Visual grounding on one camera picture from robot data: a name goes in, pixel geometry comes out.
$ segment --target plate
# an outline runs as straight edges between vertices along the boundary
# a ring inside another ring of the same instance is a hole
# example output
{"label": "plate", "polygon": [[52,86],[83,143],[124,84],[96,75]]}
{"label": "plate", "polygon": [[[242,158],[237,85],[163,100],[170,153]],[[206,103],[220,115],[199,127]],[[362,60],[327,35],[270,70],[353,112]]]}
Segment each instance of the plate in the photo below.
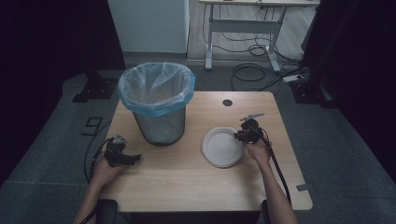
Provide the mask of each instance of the plate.
{"label": "plate", "polygon": [[227,168],[241,159],[244,147],[242,142],[233,137],[234,133],[237,133],[237,130],[230,127],[215,128],[207,133],[201,150],[210,164]]}

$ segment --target person's left hand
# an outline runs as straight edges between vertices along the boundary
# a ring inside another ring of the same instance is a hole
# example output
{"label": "person's left hand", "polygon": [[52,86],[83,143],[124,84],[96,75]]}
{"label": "person's left hand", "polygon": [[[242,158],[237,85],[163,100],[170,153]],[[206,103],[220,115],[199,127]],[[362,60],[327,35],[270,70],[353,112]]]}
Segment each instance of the person's left hand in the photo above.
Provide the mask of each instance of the person's left hand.
{"label": "person's left hand", "polygon": [[103,154],[101,154],[98,158],[95,170],[93,172],[91,185],[101,189],[104,185],[110,183],[120,172],[125,170],[127,167],[127,165],[118,165],[116,167],[111,167]]}

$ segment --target mesh trash can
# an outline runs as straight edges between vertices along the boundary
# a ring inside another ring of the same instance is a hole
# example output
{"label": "mesh trash can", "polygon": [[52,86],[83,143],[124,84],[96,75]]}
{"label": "mesh trash can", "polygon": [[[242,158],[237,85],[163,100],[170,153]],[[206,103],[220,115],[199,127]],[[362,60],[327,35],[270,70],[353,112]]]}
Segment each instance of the mesh trash can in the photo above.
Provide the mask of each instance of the mesh trash can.
{"label": "mesh trash can", "polygon": [[146,141],[168,146],[184,133],[186,105],[193,96],[194,84],[195,75],[184,65],[143,63],[122,74],[119,96],[134,113]]}

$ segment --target black circular grommet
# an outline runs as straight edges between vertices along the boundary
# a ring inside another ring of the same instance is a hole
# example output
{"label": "black circular grommet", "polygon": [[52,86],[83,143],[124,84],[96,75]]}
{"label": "black circular grommet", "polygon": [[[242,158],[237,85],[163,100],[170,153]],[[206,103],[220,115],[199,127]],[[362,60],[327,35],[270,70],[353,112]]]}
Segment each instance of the black circular grommet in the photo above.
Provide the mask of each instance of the black circular grommet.
{"label": "black circular grommet", "polygon": [[224,101],[223,101],[223,104],[224,104],[225,106],[231,106],[231,105],[233,104],[233,102],[232,102],[231,100],[224,100]]}

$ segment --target table top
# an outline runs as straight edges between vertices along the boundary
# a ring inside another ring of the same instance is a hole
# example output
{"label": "table top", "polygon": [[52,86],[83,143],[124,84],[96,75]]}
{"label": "table top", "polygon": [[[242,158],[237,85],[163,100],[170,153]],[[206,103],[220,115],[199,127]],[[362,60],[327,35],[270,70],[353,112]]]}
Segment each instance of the table top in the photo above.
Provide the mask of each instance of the table top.
{"label": "table top", "polygon": [[270,7],[314,7],[320,5],[319,0],[199,0],[199,2],[212,5],[253,5]]}
{"label": "table top", "polygon": [[[233,104],[225,106],[226,99]],[[128,140],[123,153],[142,154],[142,158],[108,185],[101,198],[116,200],[121,212],[260,211],[266,198],[262,176],[246,150],[238,163],[226,169],[209,164],[201,152],[210,130],[240,130],[241,118],[258,113],[265,113],[256,120],[273,143],[293,208],[311,209],[309,192],[296,188],[304,184],[304,178],[270,92],[196,91],[186,106],[183,136],[167,147],[147,143],[133,113],[119,102],[107,136],[122,135]]]}

